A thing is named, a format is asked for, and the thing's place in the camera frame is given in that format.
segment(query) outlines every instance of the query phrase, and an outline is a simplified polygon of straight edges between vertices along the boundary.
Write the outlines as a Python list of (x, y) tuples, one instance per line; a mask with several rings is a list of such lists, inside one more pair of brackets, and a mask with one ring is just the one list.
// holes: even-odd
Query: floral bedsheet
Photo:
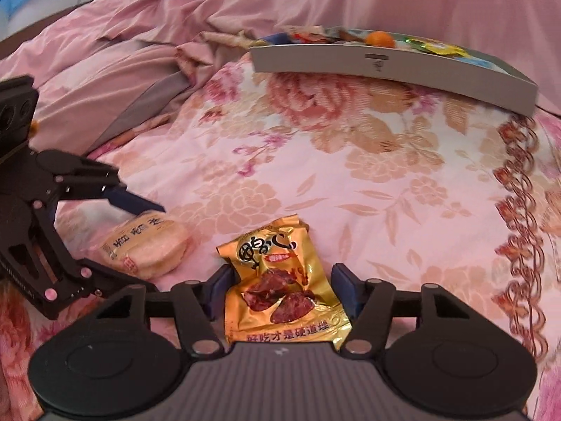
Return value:
[[(539, 366), (528, 416), (554, 421), (561, 419), (560, 147), (560, 122), (542, 113), (519, 118), (382, 80), (258, 74), (245, 56), (193, 94), (175, 121), (100, 159), (192, 230), (183, 263), (156, 281), (161, 289), (208, 277), (221, 263), (216, 245), (298, 212), (326, 271), (343, 262), (398, 289), (442, 284), (521, 341)], [(66, 203), (57, 227), (81, 256), (125, 218), (104, 202)], [(48, 322), (2, 282), (0, 354), (11, 401), (3, 420), (38, 416), (29, 356), (95, 302)], [(396, 333), (413, 327), (394, 326)], [(169, 323), (158, 332), (174, 339)]]

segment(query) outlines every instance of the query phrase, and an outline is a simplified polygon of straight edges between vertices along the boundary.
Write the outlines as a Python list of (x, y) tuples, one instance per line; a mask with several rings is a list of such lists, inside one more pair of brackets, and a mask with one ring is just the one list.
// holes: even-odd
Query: snack packet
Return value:
[(411, 46), (420, 50), (421, 52), (427, 52), (435, 55), (451, 55), (460, 57), (471, 57), (464, 49), (453, 44), (446, 44), (441, 41), (436, 41), (432, 39), (423, 38), (406, 38), (405, 42), (411, 44)]
[(341, 346), (351, 323), (308, 230), (291, 215), (217, 248), (241, 279), (226, 294), (228, 342), (332, 341)]
[(94, 251), (94, 259), (119, 272), (150, 280), (181, 262), (189, 233), (164, 212), (144, 212), (114, 228)]
[(294, 44), (330, 44), (336, 41), (327, 36), (323, 27), (319, 25), (314, 27), (287, 25), (282, 27), (282, 30)]

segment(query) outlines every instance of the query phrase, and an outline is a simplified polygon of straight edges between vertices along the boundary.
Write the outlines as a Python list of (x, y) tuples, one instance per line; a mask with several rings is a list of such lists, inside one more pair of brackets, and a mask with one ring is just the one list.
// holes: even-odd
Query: orange candy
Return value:
[(368, 46), (374, 47), (390, 47), (391, 49), (396, 47), (396, 41), (392, 35), (385, 31), (373, 31), (368, 33), (366, 38), (364, 38), (364, 42), (368, 44)]

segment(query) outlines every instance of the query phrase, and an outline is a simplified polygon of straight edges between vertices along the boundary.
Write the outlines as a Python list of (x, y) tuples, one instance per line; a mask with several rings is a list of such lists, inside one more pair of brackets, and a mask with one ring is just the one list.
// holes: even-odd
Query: red label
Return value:
[(290, 253), (273, 253), (272, 255), (265, 256), (265, 261), (268, 261), (269, 263), (280, 263), (281, 261), (286, 261), (291, 257), (292, 255)]
[(125, 266), (131, 273), (135, 274), (138, 271), (138, 267), (132, 258), (126, 256), (123, 258), (123, 266)]

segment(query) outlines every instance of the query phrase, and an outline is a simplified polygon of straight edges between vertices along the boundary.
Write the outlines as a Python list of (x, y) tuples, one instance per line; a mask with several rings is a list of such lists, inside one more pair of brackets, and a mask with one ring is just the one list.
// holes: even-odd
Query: round black pad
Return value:
[(439, 322), (397, 340), (384, 364), (394, 387), (413, 403), (447, 416), (492, 417), (523, 407), (536, 364), (500, 329)]
[(179, 351), (158, 334), (133, 325), (63, 331), (29, 363), (42, 403), (69, 417), (133, 415), (164, 397), (181, 369)]

